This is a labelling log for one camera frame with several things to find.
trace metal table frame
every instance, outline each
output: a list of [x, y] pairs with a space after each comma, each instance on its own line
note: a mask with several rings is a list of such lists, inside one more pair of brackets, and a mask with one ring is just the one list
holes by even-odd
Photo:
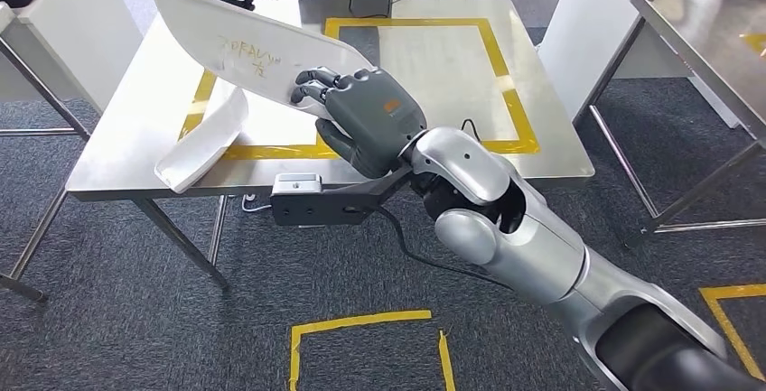
[[[40, 95], [45, 99], [48, 104], [56, 110], [71, 127], [64, 128], [46, 128], [46, 129], [0, 129], [0, 136], [56, 136], [56, 135], [79, 135], [84, 141], [90, 139], [90, 132], [85, 126], [64, 106], [59, 98], [53, 94], [53, 92], [45, 85], [44, 82], [38, 77], [32, 69], [22, 60], [21, 57], [8, 45], [5, 40], [0, 37], [0, 53], [2, 53], [11, 64], [22, 74], [22, 76], [37, 90]], [[38, 247], [42, 241], [42, 238], [48, 232], [51, 223], [56, 218], [56, 215], [61, 209], [61, 205], [67, 198], [66, 188], [62, 185], [53, 201], [45, 210], [37, 228], [34, 230], [32, 237], [27, 243], [26, 247], [19, 256], [14, 268], [10, 274], [5, 275], [0, 273], [0, 287], [10, 289], [13, 292], [19, 293], [33, 301], [44, 302], [47, 299], [45, 293], [37, 290], [30, 285], [22, 283], [20, 280], [29, 266], [30, 261], [37, 252]], [[153, 200], [140, 199], [133, 200], [136, 206], [143, 211], [143, 213], [152, 222], [160, 228], [165, 235], [167, 235], [180, 249], [181, 251], [194, 262], [201, 270], [210, 275], [213, 280], [221, 286], [221, 288], [227, 288], [229, 284], [223, 275], [216, 269], [215, 263], [218, 257], [218, 247], [220, 243], [220, 235], [223, 230], [223, 219], [226, 217], [226, 204], [228, 196], [221, 196], [218, 207], [218, 213], [215, 218], [215, 225], [213, 228], [213, 237], [210, 242], [209, 258], [206, 258], [197, 247], [181, 232], [178, 227], [168, 218], [168, 216], [157, 206]]]
[[[732, 174], [737, 169], [741, 168], [743, 165], [745, 165], [746, 163], [751, 161], [753, 158], [755, 158], [758, 154], [760, 154], [762, 150], [762, 144], [759, 141], [753, 141], [751, 144], [747, 145], [738, 154], [733, 156], [731, 159], [729, 159], [727, 162], [725, 162], [715, 171], [710, 173], [701, 182], [699, 182], [697, 185], [692, 187], [691, 190], [681, 195], [681, 197], [676, 199], [672, 204], [670, 204], [670, 206], [668, 206], [667, 208], [663, 210], [657, 209], [651, 197], [649, 196], [643, 184], [641, 183], [639, 176], [636, 174], [635, 170], [633, 170], [631, 163], [628, 161], [628, 157], [625, 155], [625, 152], [622, 151], [620, 144], [615, 139], [614, 135], [612, 134], [612, 131], [607, 126], [606, 121], [604, 120], [601, 112], [596, 106], [596, 102], [601, 97], [601, 94], [606, 89], [606, 86], [612, 80], [614, 73], [622, 64], [622, 61], [625, 59], [625, 56], [628, 54], [628, 51], [631, 50], [633, 43], [638, 38], [639, 33], [641, 32], [641, 29], [643, 29], [645, 24], [646, 24], [646, 19], [643, 17], [639, 17], [636, 23], [631, 28], [631, 32], [626, 36], [625, 40], [623, 41], [620, 49], [614, 54], [614, 57], [612, 57], [612, 60], [610, 61], [609, 66], [604, 71], [603, 75], [599, 79], [598, 84], [593, 89], [593, 92], [588, 96], [588, 99], [586, 100], [586, 103], [585, 103], [585, 106], [588, 107], [591, 115], [593, 116], [596, 123], [598, 124], [599, 129], [601, 129], [603, 136], [606, 138], [607, 142], [609, 143], [609, 146], [614, 152], [614, 155], [617, 156], [617, 159], [620, 161], [620, 166], [625, 171], [625, 174], [628, 175], [628, 178], [631, 180], [633, 189], [639, 195], [641, 202], [643, 203], [644, 207], [649, 213], [649, 220], [644, 223], [643, 227], [640, 229], [640, 232], [637, 235], [629, 238], [626, 241], [626, 245], [629, 247], [637, 246], [640, 243], [642, 243], [647, 237], [651, 236], [654, 233], [673, 233], [673, 232], [694, 231], [694, 230], [709, 230], [709, 229], [715, 229], [715, 228], [739, 228], [739, 227], [766, 226], [766, 219], [737, 219], [737, 220], [709, 221], [709, 222], [698, 222], [698, 223], [687, 223], [687, 224], [668, 224], [670, 220], [672, 220], [676, 215], [678, 215], [678, 213], [680, 213], [684, 209], [694, 204], [700, 198], [702, 198], [708, 191], [712, 190], [716, 184], [718, 184], [720, 181], [725, 179], [728, 175]], [[580, 121], [582, 121], [583, 117], [584, 117], [584, 113], [580, 113], [578, 118], [575, 120], [575, 123], [579, 123]]]
[[[27, 82], [29, 82], [32, 87], [37, 90], [38, 93], [40, 93], [42, 98], [44, 98], [45, 101], [48, 102], [48, 104], [50, 104], [51, 107], [55, 109], [56, 112], [59, 113], [59, 115], [63, 117], [63, 119], [66, 120], [67, 123], [71, 126], [47, 129], [0, 129], [0, 136], [79, 135], [79, 137], [84, 141], [88, 141], [90, 139], [90, 132], [88, 132], [85, 126], [83, 126], [82, 123], [80, 123], [79, 120], [74, 115], [72, 115], [71, 111], [69, 111], [69, 109], [64, 106], [61, 100], [53, 94], [48, 86], [42, 82], [42, 80], [34, 73], [32, 69], [30, 69], [24, 60], [19, 57], [14, 49], [11, 48], [11, 46], [8, 45], [8, 43], [2, 37], [0, 37], [0, 53], [2, 53], [11, 62], [14, 68], [16, 68], [16, 70], [22, 74]], [[11, 270], [11, 273], [8, 275], [0, 273], [0, 287], [8, 288], [13, 292], [19, 293], [29, 299], [32, 299], [33, 301], [45, 301], [45, 293], [22, 283], [20, 280], [26, 271], [27, 266], [29, 266], [29, 262], [32, 260], [34, 253], [37, 252], [37, 247], [40, 246], [42, 238], [45, 236], [45, 233], [48, 232], [48, 228], [56, 218], [56, 215], [59, 213], [59, 209], [61, 209], [61, 205], [66, 198], [67, 191], [64, 186], [61, 185], [59, 191], [56, 192], [56, 196], [53, 198], [53, 201], [48, 206], [48, 209], [45, 210], [45, 213], [42, 215], [42, 219], [37, 225], [37, 228], [34, 230], [34, 233], [29, 239], [29, 242], [27, 242], [26, 247], [22, 251], [22, 254], [16, 261], [16, 264]]]

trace robotic hand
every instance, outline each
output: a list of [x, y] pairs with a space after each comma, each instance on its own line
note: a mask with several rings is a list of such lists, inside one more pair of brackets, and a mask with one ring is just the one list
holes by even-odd
[[[589, 248], [508, 160], [457, 129], [427, 129], [417, 103], [385, 71], [341, 77], [309, 70], [296, 83], [294, 102], [320, 100], [348, 134], [317, 121], [341, 157], [370, 178], [396, 169], [370, 182], [370, 194], [384, 200], [389, 195], [380, 189], [400, 187], [411, 170], [438, 238], [557, 317], [584, 364], [609, 389], [766, 390], [725, 363], [723, 339], [688, 308]], [[345, 197], [358, 200], [360, 189], [350, 189]], [[344, 197], [331, 191], [333, 203]], [[313, 196], [301, 200], [321, 205], [322, 195]], [[296, 197], [283, 197], [276, 193], [272, 204], [287, 215], [284, 205]]]

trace orange logo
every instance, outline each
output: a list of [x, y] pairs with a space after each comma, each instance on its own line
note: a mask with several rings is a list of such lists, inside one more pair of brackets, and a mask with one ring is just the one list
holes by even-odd
[[399, 108], [400, 105], [402, 105], [402, 103], [397, 99], [391, 99], [386, 102], [386, 105], [383, 106], [383, 109], [385, 109], [387, 113], [391, 114], [395, 109]]

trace stainless steel table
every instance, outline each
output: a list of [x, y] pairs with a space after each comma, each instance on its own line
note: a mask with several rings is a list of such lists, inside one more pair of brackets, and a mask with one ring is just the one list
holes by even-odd
[[[64, 106], [64, 104], [56, 97], [56, 95], [53, 94], [48, 86], [42, 82], [37, 74], [35, 74], [34, 71], [30, 69], [26, 62], [24, 62], [24, 60], [19, 57], [14, 49], [11, 48], [11, 46], [8, 45], [8, 43], [6, 43], [3, 39], [3, 30], [14, 19], [15, 15], [11, 8], [8, 7], [6, 3], [0, 2], [0, 54], [3, 54], [11, 62], [14, 68], [22, 74], [24, 79], [26, 79], [26, 81], [29, 82], [32, 87], [37, 90], [38, 93], [40, 93], [42, 98], [44, 98], [45, 101], [48, 102], [48, 104], [51, 105], [51, 107], [55, 109], [56, 112], [59, 113], [59, 115], [63, 117], [63, 119], [66, 120], [66, 122], [70, 124], [71, 127], [57, 127], [47, 129], [0, 129], [0, 136], [18, 137], [79, 135], [80, 138], [88, 141], [90, 138], [90, 133], [85, 128], [85, 126], [83, 126], [82, 123], [80, 123], [79, 120], [74, 115], [72, 115], [69, 109]], [[34, 253], [37, 251], [37, 247], [40, 245], [42, 237], [45, 236], [45, 233], [51, 226], [53, 219], [55, 219], [56, 215], [59, 213], [61, 204], [63, 204], [66, 197], [67, 192], [62, 186], [61, 189], [56, 193], [56, 196], [53, 198], [53, 201], [49, 205], [48, 209], [45, 210], [45, 213], [42, 215], [42, 219], [37, 225], [37, 228], [34, 230], [34, 233], [22, 251], [22, 254], [16, 261], [16, 264], [11, 270], [11, 273], [9, 275], [0, 273], [0, 287], [10, 289], [34, 301], [41, 302], [46, 299], [46, 296], [43, 292], [34, 289], [19, 280], [21, 280], [27, 266], [34, 256]]]
[[766, 219], [668, 224], [707, 191], [761, 153], [766, 143], [766, 0], [631, 0], [640, 19], [617, 52], [598, 88], [601, 92], [645, 24], [739, 117], [755, 141], [664, 210], [658, 210], [595, 105], [599, 127], [649, 212], [650, 219], [629, 244], [652, 233], [766, 225]]
[[[257, 11], [288, 23], [303, 19], [356, 44], [406, 81], [425, 105], [430, 126], [475, 120], [485, 145], [504, 153], [523, 176], [577, 182], [593, 175], [510, 0], [396, 0], [390, 18], [361, 19], [342, 16], [348, 0], [341, 0], [340, 11], [338, 0], [312, 1], [310, 14], [297, 0], [269, 1]], [[330, 12], [322, 15], [318, 10], [325, 5]], [[156, 178], [154, 165], [182, 131], [199, 124], [227, 85], [193, 61], [158, 17], [67, 183], [80, 200], [132, 200], [224, 287], [215, 258], [228, 194], [269, 192], [280, 172], [319, 173], [335, 186], [364, 180], [316, 141], [310, 116], [250, 95], [245, 133], [183, 194], [220, 196], [205, 258], [152, 201], [179, 197]]]

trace metal table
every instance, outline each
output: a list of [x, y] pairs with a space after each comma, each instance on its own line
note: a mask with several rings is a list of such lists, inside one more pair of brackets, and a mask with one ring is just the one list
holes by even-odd
[[[330, 14], [322, 16], [321, 20], [305, 21], [304, 26], [319, 30], [324, 23], [324, 31], [336, 33], [341, 39], [351, 37], [359, 42], [361, 38], [361, 44], [366, 45], [361, 48], [372, 49], [368, 55], [378, 55], [380, 64], [386, 68], [400, 68], [399, 73], [411, 66], [403, 59], [417, 59], [419, 54], [423, 54], [428, 61], [432, 59], [429, 56], [435, 55], [434, 52], [441, 52], [446, 56], [444, 64], [453, 68], [451, 81], [454, 83], [410, 81], [405, 84], [409, 91], [425, 92], [424, 98], [427, 98], [428, 91], [459, 83], [475, 88], [499, 87], [502, 98], [498, 93], [492, 100], [499, 104], [497, 107], [508, 111], [497, 116], [497, 123], [502, 124], [501, 117], [505, 117], [521, 127], [517, 127], [518, 139], [494, 145], [506, 145], [503, 148], [511, 152], [514, 148], [517, 152], [526, 152], [506, 154], [521, 175], [540, 181], [581, 181], [593, 175], [593, 166], [556, 93], [547, 82], [535, 49], [510, 0], [396, 0], [391, 5], [390, 19], [338, 18], [337, 4], [334, 3], [337, 1], [328, 0], [325, 5]], [[310, 4], [310, 15], [315, 18], [317, 7], [323, 5], [316, 2]], [[300, 24], [302, 19], [309, 19], [302, 7], [304, 3], [297, 0], [269, 0], [266, 5], [257, 6], [257, 12]], [[335, 19], [324, 21], [326, 17]], [[411, 41], [402, 38], [406, 34], [412, 34], [414, 40], [428, 43], [402, 44]], [[419, 48], [417, 45], [421, 44], [432, 46]], [[156, 178], [154, 165], [178, 141], [181, 131], [199, 124], [202, 113], [214, 103], [216, 88], [226, 85], [220, 82], [213, 84], [214, 79], [178, 46], [162, 18], [158, 17], [72, 170], [67, 190], [80, 200], [132, 200], [197, 266], [219, 285], [226, 287], [226, 280], [216, 269], [215, 262], [229, 194], [270, 192], [274, 178], [280, 172], [315, 172], [322, 176], [325, 185], [336, 186], [362, 182], [364, 178], [341, 159], [331, 156], [327, 159], [327, 155], [321, 154], [306, 154], [296, 159], [285, 154], [310, 147], [308, 144], [288, 148], [287, 151], [285, 148], [289, 145], [279, 145], [277, 147], [282, 153], [261, 155], [257, 159], [254, 154], [268, 146], [254, 145], [248, 140], [256, 138], [240, 135], [229, 152], [183, 194], [220, 196], [219, 213], [206, 258], [152, 199], [179, 197]], [[437, 93], [436, 102], [443, 104], [443, 112], [451, 112], [458, 107], [483, 109], [481, 101], [461, 106], [465, 101], [451, 94]], [[513, 95], [515, 99], [506, 106], [508, 98]], [[306, 135], [310, 129], [310, 137], [315, 140], [311, 117], [303, 118], [301, 116], [306, 116], [303, 113], [258, 100], [254, 95], [249, 98], [251, 113], [256, 112], [263, 117], [259, 127], [264, 129], [260, 132], [266, 131], [266, 135], [280, 135], [283, 138], [287, 134], [290, 138]], [[496, 132], [493, 127], [489, 125], [482, 129], [479, 125], [479, 131], [492, 135]], [[528, 140], [529, 132], [532, 133], [531, 141]]]
[[631, 3], [638, 9], [640, 19], [597, 86], [598, 95], [648, 23], [739, 117], [755, 141], [666, 209], [658, 210], [598, 108], [591, 105], [593, 117], [650, 215], [640, 233], [628, 243], [640, 242], [652, 233], [766, 225], [766, 219], [668, 224], [728, 174], [760, 154], [766, 143], [766, 0], [631, 0]]
[[[85, 141], [90, 138], [90, 133], [79, 122], [79, 120], [72, 115], [68, 108], [53, 94], [53, 92], [45, 85], [44, 82], [34, 73], [32, 69], [19, 57], [19, 55], [11, 48], [8, 43], [3, 39], [3, 30], [15, 19], [13, 10], [6, 4], [0, 2], [0, 54], [3, 54], [10, 62], [11, 65], [18, 70], [24, 79], [29, 82], [32, 87], [37, 90], [38, 93], [45, 99], [48, 104], [64, 120], [70, 124], [71, 127], [57, 127], [47, 129], [0, 129], [0, 136], [56, 136], [56, 135], [79, 135]], [[34, 301], [44, 301], [46, 296], [43, 292], [30, 287], [27, 284], [22, 283], [21, 278], [26, 271], [29, 262], [32, 260], [34, 253], [37, 251], [37, 247], [42, 241], [42, 237], [48, 231], [53, 219], [59, 213], [59, 209], [67, 197], [66, 189], [62, 186], [56, 193], [53, 201], [49, 205], [48, 209], [42, 215], [37, 228], [34, 230], [32, 237], [27, 243], [26, 247], [19, 256], [14, 268], [9, 275], [0, 273], [0, 287], [5, 287], [14, 292], [17, 292], [23, 296]]]

